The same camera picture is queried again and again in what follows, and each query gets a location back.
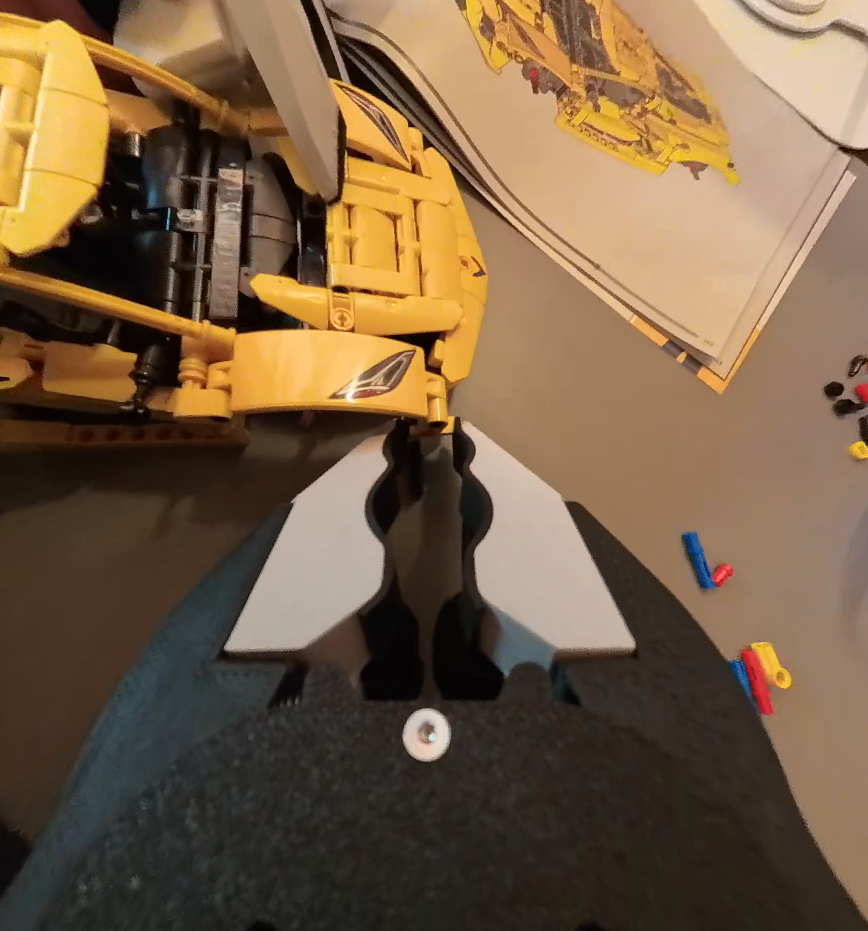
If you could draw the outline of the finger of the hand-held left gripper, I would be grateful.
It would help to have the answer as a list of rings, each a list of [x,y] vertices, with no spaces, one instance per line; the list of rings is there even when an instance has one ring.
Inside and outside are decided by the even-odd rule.
[[[345,179],[346,127],[303,4],[227,1],[314,193],[335,203]]]

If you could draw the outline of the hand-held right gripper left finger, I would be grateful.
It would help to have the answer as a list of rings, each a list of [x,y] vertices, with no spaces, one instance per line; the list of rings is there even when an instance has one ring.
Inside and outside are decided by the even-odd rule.
[[[363,692],[415,689],[415,617],[386,539],[402,508],[409,427],[358,444],[295,497],[223,650],[331,664]]]

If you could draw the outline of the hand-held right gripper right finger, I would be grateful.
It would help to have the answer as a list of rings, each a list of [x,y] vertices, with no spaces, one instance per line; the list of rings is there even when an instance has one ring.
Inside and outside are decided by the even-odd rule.
[[[525,665],[628,658],[637,643],[562,496],[457,421],[464,634],[503,677]]]

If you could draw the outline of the pile of coloured brick pins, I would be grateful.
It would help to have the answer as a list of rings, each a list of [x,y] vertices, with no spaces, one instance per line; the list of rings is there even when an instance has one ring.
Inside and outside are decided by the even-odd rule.
[[[854,355],[840,380],[824,384],[822,395],[832,415],[839,421],[852,423],[855,436],[847,446],[847,457],[853,463],[868,462],[868,354]],[[712,563],[697,532],[681,535],[685,558],[702,591],[724,587],[734,576],[729,563]],[[788,668],[780,661],[772,642],[751,642],[728,666],[757,715],[775,715],[774,691],[788,691],[793,684]]]

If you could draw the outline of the yellow toy brick car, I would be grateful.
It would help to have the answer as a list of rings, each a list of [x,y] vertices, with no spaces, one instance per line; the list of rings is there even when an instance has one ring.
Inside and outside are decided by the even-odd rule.
[[[340,198],[241,109],[60,19],[0,12],[0,452],[242,446],[237,336],[421,348],[468,377],[488,276],[447,161],[333,81]]]

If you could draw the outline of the instruction booklet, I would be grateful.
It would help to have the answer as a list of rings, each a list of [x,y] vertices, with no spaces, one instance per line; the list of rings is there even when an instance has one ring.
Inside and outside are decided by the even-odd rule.
[[[695,2],[326,2],[350,74],[725,383],[852,182]]]

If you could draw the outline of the grey desk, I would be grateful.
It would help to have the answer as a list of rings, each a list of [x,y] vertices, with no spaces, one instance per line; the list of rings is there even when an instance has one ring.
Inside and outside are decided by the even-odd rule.
[[[465,191],[490,273],[454,408],[578,501],[718,648],[767,640],[794,686],[766,723],[868,919],[868,462],[822,388],[868,353],[868,167],[723,394]],[[50,817],[153,628],[280,503],[370,432],[260,421],[245,449],[0,455],[0,817]],[[681,535],[734,576],[702,591]]]

